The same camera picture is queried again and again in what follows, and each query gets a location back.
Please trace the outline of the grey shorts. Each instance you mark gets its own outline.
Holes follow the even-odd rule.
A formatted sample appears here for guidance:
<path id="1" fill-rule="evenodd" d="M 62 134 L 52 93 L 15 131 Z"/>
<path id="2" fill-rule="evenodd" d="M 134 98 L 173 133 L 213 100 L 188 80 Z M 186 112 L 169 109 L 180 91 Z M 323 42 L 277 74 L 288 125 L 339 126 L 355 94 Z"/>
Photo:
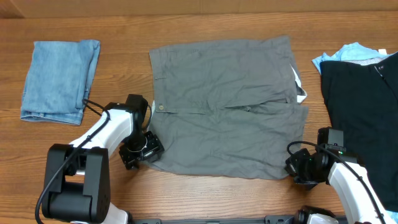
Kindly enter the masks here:
<path id="1" fill-rule="evenodd" d="M 153 49 L 150 130 L 156 170 L 245 179 L 287 176 L 286 147 L 303 138 L 308 108 L 288 36 Z"/>

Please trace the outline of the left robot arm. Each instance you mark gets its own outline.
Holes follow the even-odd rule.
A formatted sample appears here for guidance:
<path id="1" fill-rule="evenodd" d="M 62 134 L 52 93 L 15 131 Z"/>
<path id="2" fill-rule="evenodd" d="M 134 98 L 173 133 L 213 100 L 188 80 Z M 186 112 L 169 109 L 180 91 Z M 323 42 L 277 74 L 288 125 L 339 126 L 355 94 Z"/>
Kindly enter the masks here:
<path id="1" fill-rule="evenodd" d="M 44 189 L 35 207 L 41 216 L 67 223 L 133 223 L 132 215 L 111 203 L 109 158 L 118 151 L 127 170 L 160 159 L 164 147 L 148 131 L 151 110 L 141 95 L 103 107 L 100 119 L 70 144 L 54 144 L 47 153 Z"/>

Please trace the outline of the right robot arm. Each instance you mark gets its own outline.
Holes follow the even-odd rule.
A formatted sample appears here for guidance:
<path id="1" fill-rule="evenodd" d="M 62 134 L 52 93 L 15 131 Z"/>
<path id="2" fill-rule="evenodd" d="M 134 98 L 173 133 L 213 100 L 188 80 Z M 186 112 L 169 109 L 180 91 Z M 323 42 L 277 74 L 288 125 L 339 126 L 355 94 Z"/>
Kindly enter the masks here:
<path id="1" fill-rule="evenodd" d="M 304 148 L 290 153 L 286 171 L 296 184 L 312 188 L 319 183 L 332 186 L 343 205 L 348 223 L 394 223 L 371 187 L 368 172 L 355 157 L 319 147 L 310 154 Z"/>

